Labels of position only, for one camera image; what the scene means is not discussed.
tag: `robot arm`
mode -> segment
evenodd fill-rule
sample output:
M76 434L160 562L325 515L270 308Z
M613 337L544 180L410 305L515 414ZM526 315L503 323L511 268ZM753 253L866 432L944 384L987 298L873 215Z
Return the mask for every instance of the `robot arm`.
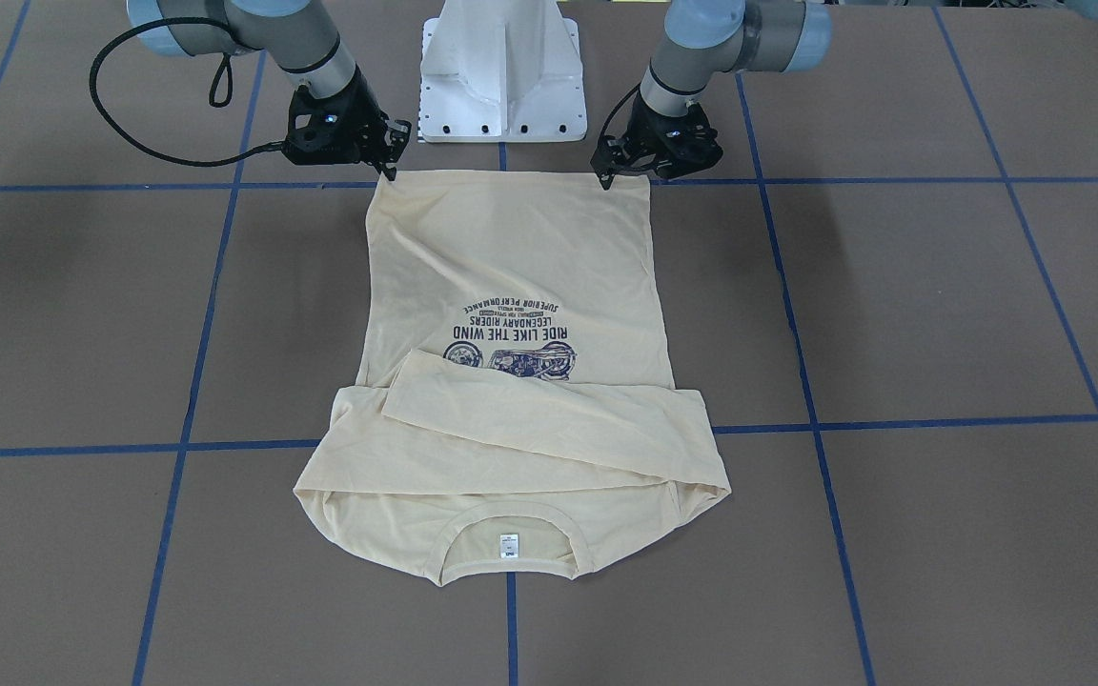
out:
M380 110L322 0L127 0L135 26L167 18L214 25L158 26L141 35L161 55L269 52L295 86L282 153L296 165L363 162L389 179L408 144L410 123Z
M713 168L722 148L697 103L710 77L810 69L820 64L831 35L824 4L674 0L625 135L601 132L592 156L601 184L607 190L617 173L653 170L676 178Z

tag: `clothing label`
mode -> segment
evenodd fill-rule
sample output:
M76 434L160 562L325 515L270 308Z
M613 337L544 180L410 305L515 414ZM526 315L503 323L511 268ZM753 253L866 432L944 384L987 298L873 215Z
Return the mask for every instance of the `clothing label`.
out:
M558 322L558 304L531 299L488 299L461 307L461 324L451 327L457 339L445 359L471 368L496 369L513 376L568 381L574 369L570 329ZM485 361L478 344L497 342ZM505 347L505 342L524 346Z
M503 533L497 538L497 556L502 560L519 556L518 533Z

